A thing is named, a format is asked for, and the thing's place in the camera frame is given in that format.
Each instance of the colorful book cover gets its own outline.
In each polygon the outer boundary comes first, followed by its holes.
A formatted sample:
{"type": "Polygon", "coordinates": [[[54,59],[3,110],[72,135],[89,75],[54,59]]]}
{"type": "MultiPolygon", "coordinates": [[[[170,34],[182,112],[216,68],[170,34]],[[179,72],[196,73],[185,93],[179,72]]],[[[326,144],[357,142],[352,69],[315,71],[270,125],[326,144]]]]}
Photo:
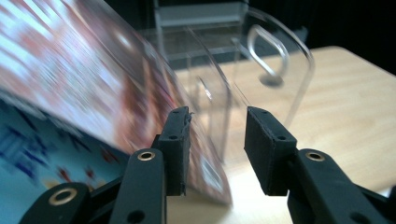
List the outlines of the colorful book cover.
{"type": "MultiPolygon", "coordinates": [[[[173,108],[194,111],[164,59],[103,1],[1,1],[0,59],[0,217],[17,213],[10,204],[27,209],[52,180],[87,182],[92,175],[99,187],[120,175],[126,155],[150,146],[173,108]],[[10,147],[17,136],[20,144],[10,147]],[[33,179],[20,165],[26,158],[35,164],[33,179]]],[[[198,119],[189,186],[231,202],[198,119]]]]}

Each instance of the wooden table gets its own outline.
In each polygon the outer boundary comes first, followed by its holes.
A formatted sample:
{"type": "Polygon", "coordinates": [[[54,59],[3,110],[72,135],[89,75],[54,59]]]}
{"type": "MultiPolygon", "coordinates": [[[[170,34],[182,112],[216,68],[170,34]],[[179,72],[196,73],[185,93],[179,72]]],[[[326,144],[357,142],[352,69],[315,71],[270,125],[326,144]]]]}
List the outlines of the wooden table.
{"type": "MultiPolygon", "coordinates": [[[[312,53],[316,70],[305,94],[296,95],[301,86],[296,80],[302,78],[288,75],[283,88],[270,90],[277,98],[265,98],[265,87],[258,81],[262,70],[254,62],[238,64],[243,73],[238,74],[243,76],[238,86],[251,105],[271,111],[281,121],[290,104],[301,100],[288,125],[298,148],[330,154],[354,183],[368,189],[396,185],[396,77],[345,49],[312,53]]],[[[232,80],[234,65],[224,64],[222,69],[232,80]]],[[[235,105],[224,158],[233,205],[216,204],[193,192],[168,198],[169,223],[291,223],[287,198],[263,195],[251,169],[243,149],[245,120],[245,107],[235,105]]]]}

